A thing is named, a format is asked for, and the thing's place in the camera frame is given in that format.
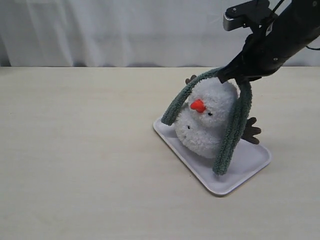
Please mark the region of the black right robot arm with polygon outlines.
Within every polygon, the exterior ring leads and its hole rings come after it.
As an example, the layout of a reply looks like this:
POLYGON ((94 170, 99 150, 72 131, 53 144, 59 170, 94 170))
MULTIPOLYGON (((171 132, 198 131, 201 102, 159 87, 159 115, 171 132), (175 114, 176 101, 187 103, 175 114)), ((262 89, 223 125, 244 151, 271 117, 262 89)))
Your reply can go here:
POLYGON ((320 36, 320 2, 293 0, 280 13, 268 0, 250 0, 224 13, 226 31, 250 28, 239 54, 218 71, 221 83, 252 82, 277 72, 291 57, 320 36))

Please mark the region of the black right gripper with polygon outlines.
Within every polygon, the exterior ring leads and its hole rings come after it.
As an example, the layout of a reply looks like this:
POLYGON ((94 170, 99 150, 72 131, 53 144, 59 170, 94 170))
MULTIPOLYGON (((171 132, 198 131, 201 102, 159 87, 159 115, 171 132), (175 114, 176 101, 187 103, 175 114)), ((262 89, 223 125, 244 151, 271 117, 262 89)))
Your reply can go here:
POLYGON ((274 74, 300 51, 300 26, 292 15, 281 14, 267 23, 229 64, 217 72, 221 83, 235 79, 240 92, 250 91, 250 81, 274 74))

